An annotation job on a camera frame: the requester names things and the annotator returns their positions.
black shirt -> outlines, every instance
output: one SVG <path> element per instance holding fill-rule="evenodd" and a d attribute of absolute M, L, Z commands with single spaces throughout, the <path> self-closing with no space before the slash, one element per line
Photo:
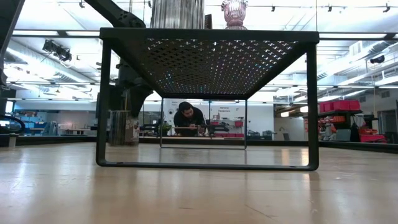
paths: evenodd
<path fill-rule="evenodd" d="M 192 107 L 193 115 L 191 118 L 187 118 L 181 111 L 176 112 L 174 115 L 174 125 L 176 127 L 189 127 L 191 124 L 202 125 L 205 124 L 205 119 L 203 118 L 203 113 L 196 107 Z M 198 134 L 198 130 L 190 130 L 190 129 L 175 129 L 177 134 L 181 134 L 182 136 L 196 136 Z"/>

perforated metal tabletop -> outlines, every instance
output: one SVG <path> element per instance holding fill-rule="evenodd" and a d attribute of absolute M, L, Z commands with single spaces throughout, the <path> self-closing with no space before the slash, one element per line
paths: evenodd
<path fill-rule="evenodd" d="M 102 28 L 163 98 L 246 100 L 319 42 L 318 32 Z"/>

man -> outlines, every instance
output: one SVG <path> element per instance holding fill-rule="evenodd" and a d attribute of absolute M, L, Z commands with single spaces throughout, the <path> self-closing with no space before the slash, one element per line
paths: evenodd
<path fill-rule="evenodd" d="M 175 132 L 179 136 L 193 137 L 199 133 L 205 132 L 204 128 L 197 128 L 199 125 L 205 124 L 203 113 L 188 102 L 182 102 L 178 106 L 178 111 L 174 115 L 174 125 L 176 127 L 190 127 L 190 129 L 175 128 Z"/>

dark hair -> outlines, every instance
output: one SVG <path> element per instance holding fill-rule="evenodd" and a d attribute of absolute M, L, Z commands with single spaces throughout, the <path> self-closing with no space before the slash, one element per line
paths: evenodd
<path fill-rule="evenodd" d="M 190 108 L 192 108 L 192 105 L 190 103 L 188 103 L 188 102 L 182 102 L 178 106 L 178 110 L 181 111 L 181 112 L 189 110 Z"/>

black metal table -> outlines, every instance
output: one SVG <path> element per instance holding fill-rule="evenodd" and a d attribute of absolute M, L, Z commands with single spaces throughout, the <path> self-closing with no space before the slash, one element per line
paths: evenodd
<path fill-rule="evenodd" d="M 248 170 L 315 170 L 318 167 L 318 32 L 101 28 L 99 37 L 103 40 L 100 92 L 104 96 L 99 98 L 96 146 L 99 165 Z M 162 97 L 162 109 L 164 98 L 244 100 L 245 132 L 248 99 L 307 54 L 309 164 L 257 166 L 106 161 L 112 50 Z"/>

